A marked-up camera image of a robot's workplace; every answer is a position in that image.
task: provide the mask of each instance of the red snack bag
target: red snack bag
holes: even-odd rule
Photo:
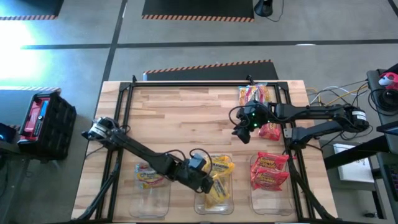
[[[268,123],[261,127],[259,131],[260,137],[264,139],[270,139],[273,141],[279,141],[280,139],[280,125],[274,123]]]
[[[251,172],[256,172],[259,167],[283,170],[288,158],[288,155],[278,156],[268,152],[258,152],[258,158],[251,167]]]
[[[251,178],[253,190],[261,188],[262,190],[281,191],[280,186],[288,176],[289,172],[259,167]]]

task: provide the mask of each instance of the clear plastic container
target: clear plastic container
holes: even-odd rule
[[[257,160],[257,154],[250,158],[250,165],[253,165]],[[285,165],[285,171],[289,171],[287,165]],[[294,212],[292,208],[292,186],[290,177],[282,184],[281,191],[270,191],[256,189],[253,190],[250,187],[250,201],[251,208],[259,215],[272,214],[272,215],[290,215]]]
[[[170,203],[170,181],[162,179],[158,187],[148,187],[143,181],[139,180],[140,173],[137,173],[138,166],[148,165],[141,162],[136,166],[134,173],[134,184],[132,201],[129,213],[137,218],[159,218],[166,216],[169,211]]]
[[[232,162],[232,158],[226,154],[210,154],[210,156],[227,156],[228,161]],[[224,185],[228,189],[229,198],[226,199],[223,203],[219,203],[214,207],[206,208],[205,207],[205,200],[206,194],[201,193],[195,194],[195,202],[194,202],[194,209],[197,214],[206,215],[206,214],[220,214],[220,215],[229,215],[234,211],[234,200],[232,194],[232,174],[222,177]]]

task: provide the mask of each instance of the snack bag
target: snack bag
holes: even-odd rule
[[[266,84],[257,84],[254,86],[239,87],[239,104],[245,105],[248,101],[257,100],[260,103],[266,103],[270,100],[269,92]]]
[[[289,159],[288,155],[273,155],[268,152],[258,152],[258,158],[251,167],[251,172],[256,173],[259,167],[265,167],[269,169],[283,170],[286,161]]]
[[[213,168],[210,175],[229,175],[235,168],[235,164],[229,161],[228,156],[212,156],[211,161],[213,162]],[[203,170],[210,170],[210,167],[210,160],[208,157],[206,157],[206,164],[203,167]]]
[[[251,183],[253,190],[261,188],[263,190],[281,191],[280,187],[289,176],[289,172],[270,170],[259,167],[257,172],[252,175]]]
[[[210,192],[205,195],[205,208],[209,209],[215,205],[224,202],[229,198],[229,192],[219,175],[213,176],[213,187]]]
[[[150,189],[154,187],[163,187],[167,179],[159,174],[156,174],[149,164],[140,163],[136,165],[136,177],[139,181],[140,188]]]
[[[274,123],[268,123],[261,127],[259,131],[260,137],[264,139],[270,139],[273,141],[279,141],[280,139],[280,125]]]

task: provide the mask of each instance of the yellow candy wrapper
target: yellow candy wrapper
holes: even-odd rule
[[[151,189],[165,186],[166,179],[156,174],[148,164],[141,163],[136,165],[136,178],[140,182],[142,189]]]
[[[229,192],[221,178],[218,175],[213,176],[213,187],[210,192],[205,195],[205,208],[209,209],[215,205],[224,202],[229,198]]]
[[[211,161],[213,162],[213,167],[210,175],[229,175],[235,168],[235,164],[233,162],[230,162],[230,158],[228,156],[212,156]],[[210,168],[210,159],[206,157],[206,164],[203,167],[203,170],[208,172]]]

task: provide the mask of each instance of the yellow snack bag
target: yellow snack bag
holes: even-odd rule
[[[213,176],[213,187],[205,195],[205,208],[209,209],[229,198],[229,193],[218,175]]]
[[[206,164],[203,167],[203,170],[209,171],[210,168],[212,168],[210,175],[219,175],[219,176],[224,176],[224,175],[229,175],[232,173],[232,170],[235,168],[235,164],[233,162],[229,162],[229,157],[228,156],[221,156],[220,158],[225,159],[227,158],[228,160],[219,160],[216,158],[211,157],[211,161],[213,162],[213,167],[210,165],[210,159],[207,157],[206,158]]]

